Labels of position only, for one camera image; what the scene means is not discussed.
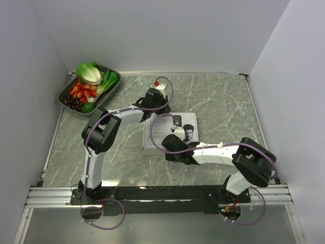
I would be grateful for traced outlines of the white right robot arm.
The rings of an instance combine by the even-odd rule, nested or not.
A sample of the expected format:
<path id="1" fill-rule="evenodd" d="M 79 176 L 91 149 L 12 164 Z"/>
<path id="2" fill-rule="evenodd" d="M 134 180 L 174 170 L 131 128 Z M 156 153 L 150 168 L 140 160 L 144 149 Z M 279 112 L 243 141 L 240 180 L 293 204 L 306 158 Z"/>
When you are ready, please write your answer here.
<path id="1" fill-rule="evenodd" d="M 266 148 L 248 137 L 229 144 L 186 144 L 174 134 L 161 143 L 167 161 L 186 165 L 222 164 L 234 166 L 235 174 L 229 175 L 216 194 L 222 203 L 234 202 L 250 187 L 266 188 L 272 174 L 276 173 L 276 157 Z"/>

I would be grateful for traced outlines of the black silver hair clipper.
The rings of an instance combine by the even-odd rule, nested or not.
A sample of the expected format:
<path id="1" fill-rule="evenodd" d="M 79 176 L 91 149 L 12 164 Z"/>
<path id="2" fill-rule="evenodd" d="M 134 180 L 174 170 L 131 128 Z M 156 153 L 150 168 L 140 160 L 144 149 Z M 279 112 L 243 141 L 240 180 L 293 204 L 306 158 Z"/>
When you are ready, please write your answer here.
<path id="1" fill-rule="evenodd" d="M 180 115 L 174 115 L 174 125 L 177 127 L 182 127 L 182 117 Z"/>

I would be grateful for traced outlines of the white clipper kit box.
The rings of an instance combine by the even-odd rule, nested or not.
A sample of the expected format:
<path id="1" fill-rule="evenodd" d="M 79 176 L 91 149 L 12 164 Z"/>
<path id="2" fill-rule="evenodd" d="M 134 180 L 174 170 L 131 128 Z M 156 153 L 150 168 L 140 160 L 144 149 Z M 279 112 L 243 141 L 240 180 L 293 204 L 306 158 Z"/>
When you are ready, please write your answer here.
<path id="1" fill-rule="evenodd" d="M 171 113 L 172 116 L 180 115 L 182 117 L 182 128 L 185 130 L 186 138 L 183 140 L 186 144 L 190 142 L 197 142 L 198 137 L 198 126 L 197 116 L 195 113 Z M 150 139 L 150 128 L 154 120 L 158 115 L 153 114 L 150 119 L 145 121 L 144 134 L 143 134 L 143 154 L 144 156 L 162 156 L 164 153 L 158 150 Z M 160 117 L 153 126 L 153 139 L 154 142 L 162 147 L 162 140 L 168 135 L 172 134 L 171 127 L 173 125 L 173 118 L 169 115 Z"/>

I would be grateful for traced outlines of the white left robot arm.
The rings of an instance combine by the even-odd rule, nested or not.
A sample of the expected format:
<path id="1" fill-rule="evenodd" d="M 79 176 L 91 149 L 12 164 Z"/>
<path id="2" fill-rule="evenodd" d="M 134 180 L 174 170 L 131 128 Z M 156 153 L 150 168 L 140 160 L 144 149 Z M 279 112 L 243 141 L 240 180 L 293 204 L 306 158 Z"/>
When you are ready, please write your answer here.
<path id="1" fill-rule="evenodd" d="M 101 196 L 101 173 L 105 153 L 112 147 L 122 126 L 141 123 L 152 114 L 170 112 L 166 86 L 160 84 L 148 89 L 144 97 L 129 107 L 118 110 L 99 109 L 82 131 L 86 152 L 85 166 L 78 189 L 88 204 L 95 204 Z"/>

